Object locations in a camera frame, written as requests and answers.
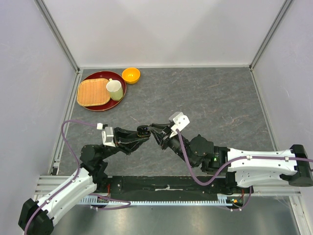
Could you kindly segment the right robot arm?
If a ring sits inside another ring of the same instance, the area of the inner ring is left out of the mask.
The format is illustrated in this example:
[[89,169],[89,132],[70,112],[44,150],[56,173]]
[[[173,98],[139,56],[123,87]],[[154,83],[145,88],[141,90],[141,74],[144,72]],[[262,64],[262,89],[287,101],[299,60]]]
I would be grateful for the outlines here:
[[224,187],[231,193],[272,180],[294,187],[313,185],[311,160],[300,144],[282,151],[244,151],[215,146],[201,135],[189,141],[169,125],[152,124],[148,130],[162,149],[170,148],[186,163],[201,186],[212,184],[221,172],[226,174]]

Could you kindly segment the black earbud charging case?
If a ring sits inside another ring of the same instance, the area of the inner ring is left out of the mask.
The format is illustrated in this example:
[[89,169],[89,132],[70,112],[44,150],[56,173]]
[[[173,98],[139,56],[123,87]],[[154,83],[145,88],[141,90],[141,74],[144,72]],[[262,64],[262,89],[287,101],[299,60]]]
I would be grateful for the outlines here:
[[148,125],[141,125],[137,127],[137,136],[141,138],[147,138],[151,135]]

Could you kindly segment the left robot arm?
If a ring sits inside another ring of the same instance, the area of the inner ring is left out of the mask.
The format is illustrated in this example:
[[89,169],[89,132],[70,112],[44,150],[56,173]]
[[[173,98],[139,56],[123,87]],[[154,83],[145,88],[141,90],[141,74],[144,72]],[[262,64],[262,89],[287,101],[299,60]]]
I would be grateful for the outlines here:
[[80,164],[75,172],[62,184],[41,199],[28,199],[22,206],[18,225],[26,235],[49,235],[59,220],[81,199],[107,188],[108,176],[104,160],[118,152],[130,155],[150,138],[147,125],[136,131],[119,127],[104,127],[102,144],[82,147]]

